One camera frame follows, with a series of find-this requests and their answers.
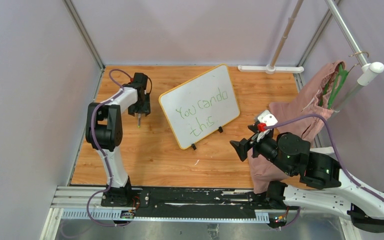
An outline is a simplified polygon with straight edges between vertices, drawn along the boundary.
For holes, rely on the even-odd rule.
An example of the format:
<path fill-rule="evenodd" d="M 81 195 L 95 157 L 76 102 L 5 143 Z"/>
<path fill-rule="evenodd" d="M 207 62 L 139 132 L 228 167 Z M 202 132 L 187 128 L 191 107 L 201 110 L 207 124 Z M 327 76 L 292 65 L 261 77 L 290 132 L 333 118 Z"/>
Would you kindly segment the yellow framed whiteboard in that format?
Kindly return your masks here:
<path fill-rule="evenodd" d="M 241 112 L 226 64 L 162 93 L 158 102 L 182 150 L 219 131 Z"/>

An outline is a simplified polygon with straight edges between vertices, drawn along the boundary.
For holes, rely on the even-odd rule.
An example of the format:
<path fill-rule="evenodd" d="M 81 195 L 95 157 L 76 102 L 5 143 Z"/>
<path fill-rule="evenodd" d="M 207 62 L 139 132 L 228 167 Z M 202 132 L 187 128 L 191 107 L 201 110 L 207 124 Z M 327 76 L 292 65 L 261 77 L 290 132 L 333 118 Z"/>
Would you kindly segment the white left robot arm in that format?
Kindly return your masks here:
<path fill-rule="evenodd" d="M 133 201 L 132 185 L 122 163 L 120 144 L 123 138 L 122 113 L 148 116 L 151 113 L 151 79 L 136 72 L 129 82 L 119 84 L 119 90 L 102 102 L 88 105 L 85 139 L 101 157 L 106 174 L 105 204 L 129 206 Z"/>

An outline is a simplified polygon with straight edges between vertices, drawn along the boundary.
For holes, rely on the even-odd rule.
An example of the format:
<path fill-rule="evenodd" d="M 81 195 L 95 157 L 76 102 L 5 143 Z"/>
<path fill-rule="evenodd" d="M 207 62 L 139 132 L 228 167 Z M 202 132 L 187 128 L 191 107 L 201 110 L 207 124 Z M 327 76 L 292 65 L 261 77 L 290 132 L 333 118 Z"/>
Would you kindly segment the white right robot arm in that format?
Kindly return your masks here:
<path fill-rule="evenodd" d="M 272 209 L 299 207 L 323 211 L 351 221 L 354 227 L 384 233 L 384 192 L 354 178 L 331 156 L 311 150 L 310 142 L 284 132 L 273 138 L 263 133 L 264 125 L 252 126 L 250 138 L 230 144 L 239 159 L 248 154 L 264 157 L 286 175 L 299 176 L 306 189 L 272 180 L 264 191 L 266 204 Z"/>

